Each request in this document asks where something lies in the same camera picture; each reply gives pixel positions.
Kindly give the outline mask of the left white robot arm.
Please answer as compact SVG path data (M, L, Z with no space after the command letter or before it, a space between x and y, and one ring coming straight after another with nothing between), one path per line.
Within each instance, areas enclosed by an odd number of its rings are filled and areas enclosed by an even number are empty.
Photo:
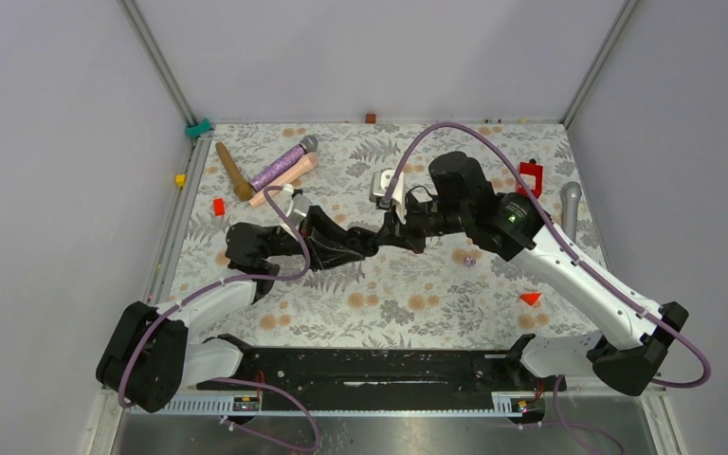
M121 407L162 410L184 386L222 378L235 390L250 386L256 365L241 347L196 335L219 318L262 299L275 282L309 271L358 262L378 252L380 231L343 228L318 207L277 209L280 224L237 223L227 231L227 273L159 310L129 304L100 358L97 380Z

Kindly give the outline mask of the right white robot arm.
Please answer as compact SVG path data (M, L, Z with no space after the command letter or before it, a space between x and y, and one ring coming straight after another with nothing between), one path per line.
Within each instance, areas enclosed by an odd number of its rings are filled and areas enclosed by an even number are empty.
M400 172L373 176L370 198L386 211L384 228L399 246L421 252L427 237L463 232L550 285L596 328L583 336L521 337L505 366L511 386L528 391L549 376L595 376L639 396L653 383L688 318L680 304L660 305L633 291L585 256L527 195L493 191L476 159L450 152L428 171L436 192L426 202L416 200Z

